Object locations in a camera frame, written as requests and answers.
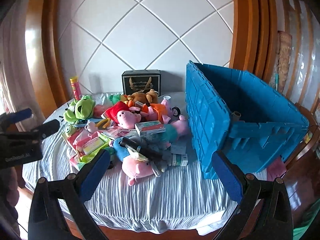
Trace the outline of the green one-eyed monster plush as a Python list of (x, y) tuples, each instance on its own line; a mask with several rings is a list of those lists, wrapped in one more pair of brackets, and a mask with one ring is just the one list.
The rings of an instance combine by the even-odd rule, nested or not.
[(76, 127), (74, 127), (73, 125), (67, 125), (65, 129), (65, 135), (66, 137), (71, 137), (76, 131)]

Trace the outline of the pink pig plush orange dress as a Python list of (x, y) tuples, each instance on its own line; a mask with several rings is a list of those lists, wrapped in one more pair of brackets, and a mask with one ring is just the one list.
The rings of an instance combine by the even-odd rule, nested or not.
[(140, 114), (147, 121), (159, 121), (165, 127), (165, 133), (175, 138), (186, 135), (189, 131), (188, 122), (181, 114), (178, 107), (172, 107), (168, 99), (163, 99), (161, 103), (144, 104)]

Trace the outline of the green plush toy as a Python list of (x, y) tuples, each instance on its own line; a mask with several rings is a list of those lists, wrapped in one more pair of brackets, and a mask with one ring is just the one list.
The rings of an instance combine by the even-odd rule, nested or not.
[(125, 102), (127, 101), (127, 98), (122, 94), (112, 94), (108, 97), (108, 99), (112, 102), (113, 105), (115, 105), (117, 102)]

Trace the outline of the red yellow snack tube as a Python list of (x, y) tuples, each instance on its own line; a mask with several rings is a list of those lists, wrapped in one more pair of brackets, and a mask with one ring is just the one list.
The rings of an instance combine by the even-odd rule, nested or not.
[(74, 98), (76, 101), (79, 101), (82, 97), (82, 93), (81, 93), (78, 77), (74, 76), (74, 77), (71, 77), (69, 80), (71, 83)]

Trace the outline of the green frog plush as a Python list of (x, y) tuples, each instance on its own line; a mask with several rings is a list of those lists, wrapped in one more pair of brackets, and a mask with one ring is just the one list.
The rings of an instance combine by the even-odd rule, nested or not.
[(66, 122), (76, 123), (79, 120), (89, 119), (93, 116), (95, 101), (90, 95), (83, 95), (80, 100), (71, 102), (65, 109), (63, 118)]

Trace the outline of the black umbrella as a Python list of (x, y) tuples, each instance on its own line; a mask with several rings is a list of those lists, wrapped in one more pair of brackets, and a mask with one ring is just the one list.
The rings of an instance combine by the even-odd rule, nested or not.
[(150, 144), (143, 137), (132, 136), (130, 138), (119, 138), (113, 143), (117, 148), (117, 152), (127, 150), (129, 154), (133, 154), (138, 160), (148, 160), (159, 164), (161, 161), (171, 166), (172, 154), (167, 151), (164, 144)]

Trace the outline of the pink pig plush red dress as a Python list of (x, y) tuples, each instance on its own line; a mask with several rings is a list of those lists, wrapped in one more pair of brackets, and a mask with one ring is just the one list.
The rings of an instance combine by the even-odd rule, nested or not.
[(119, 127), (124, 129), (134, 129), (135, 124), (142, 119), (140, 113), (135, 112), (122, 101), (117, 102), (114, 106), (108, 108), (104, 115), (113, 120)]

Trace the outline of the white paper roll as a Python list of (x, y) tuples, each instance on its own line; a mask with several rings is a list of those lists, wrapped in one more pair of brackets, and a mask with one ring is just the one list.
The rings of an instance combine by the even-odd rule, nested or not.
[(241, 113), (239, 113), (239, 112), (237, 112), (237, 111), (234, 111), (234, 112), (231, 114), (231, 117), (232, 117), (232, 121), (233, 121), (233, 122), (239, 121), (240, 118), (241, 118)]

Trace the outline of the black gift box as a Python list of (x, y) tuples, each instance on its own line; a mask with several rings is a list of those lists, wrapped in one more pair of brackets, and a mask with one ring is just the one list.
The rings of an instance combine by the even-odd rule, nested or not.
[(154, 89), (161, 94), (161, 71), (160, 70), (127, 70), (121, 75), (123, 92), (126, 95), (135, 92), (149, 92)]

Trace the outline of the teal pink box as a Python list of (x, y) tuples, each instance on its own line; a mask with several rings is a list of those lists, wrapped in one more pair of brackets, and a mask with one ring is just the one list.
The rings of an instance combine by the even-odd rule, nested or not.
[(165, 126), (160, 121), (148, 121), (148, 122), (136, 123), (135, 128), (139, 136), (165, 132)]

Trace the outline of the pink pig plush blue shirt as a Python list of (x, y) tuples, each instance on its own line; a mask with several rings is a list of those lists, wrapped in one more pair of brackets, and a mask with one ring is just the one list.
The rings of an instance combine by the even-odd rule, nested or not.
[(139, 179), (156, 176), (160, 177), (161, 172), (153, 161), (144, 157), (139, 157), (138, 152), (131, 147), (121, 146), (123, 138), (113, 141), (112, 147), (116, 152), (117, 158), (122, 162), (122, 171), (128, 177), (128, 185), (133, 186)]

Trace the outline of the blue plastic storage crate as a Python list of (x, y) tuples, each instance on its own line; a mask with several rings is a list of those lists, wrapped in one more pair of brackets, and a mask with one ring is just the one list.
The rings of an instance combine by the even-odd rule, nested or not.
[(205, 179), (216, 179), (212, 155), (222, 151), (245, 173), (286, 161), (308, 131), (297, 107), (250, 72), (189, 62), (186, 110)]

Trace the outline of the brown bear plush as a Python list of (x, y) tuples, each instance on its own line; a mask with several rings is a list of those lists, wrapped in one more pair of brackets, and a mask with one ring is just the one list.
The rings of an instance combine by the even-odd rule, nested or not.
[(131, 95), (128, 95), (127, 97), (128, 101), (139, 101), (142, 104), (145, 103), (158, 103), (158, 92), (154, 89), (151, 89), (150, 91), (143, 93), (143, 92), (134, 92)]

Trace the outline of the light blue tablecloth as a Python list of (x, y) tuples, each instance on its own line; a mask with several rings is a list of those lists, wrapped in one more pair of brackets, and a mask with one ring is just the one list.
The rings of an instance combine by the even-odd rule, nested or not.
[[(66, 123), (42, 142), (43, 158), (23, 165), (26, 187), (34, 192), (38, 179), (62, 180), (77, 170), (69, 162), (74, 154), (62, 137)], [(105, 172), (85, 207), (98, 225), (135, 232), (164, 233), (168, 230), (193, 230), (199, 235), (213, 232), (227, 222), (237, 203), (232, 201), (221, 181), (203, 179), (192, 135), (181, 137), (186, 146), (188, 165), (169, 167), (160, 177), (149, 176), (135, 185), (121, 162)]]

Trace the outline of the green wet wipes pack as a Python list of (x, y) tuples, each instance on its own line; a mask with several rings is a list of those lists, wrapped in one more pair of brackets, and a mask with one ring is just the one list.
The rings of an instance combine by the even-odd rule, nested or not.
[(79, 162), (89, 163), (101, 149), (109, 147), (111, 141), (111, 138), (99, 131), (88, 134), (82, 140), (75, 141), (73, 145), (77, 151)]

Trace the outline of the blue plastic hanger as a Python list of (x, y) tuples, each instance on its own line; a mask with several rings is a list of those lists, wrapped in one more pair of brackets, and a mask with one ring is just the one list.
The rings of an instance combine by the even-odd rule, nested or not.
[(95, 123), (97, 123), (99, 121), (99, 119), (90, 118), (90, 119), (84, 119), (84, 120), (77, 120), (73, 124), (73, 126), (74, 127), (78, 127), (78, 128), (85, 127), (89, 121), (93, 122), (95, 124)]

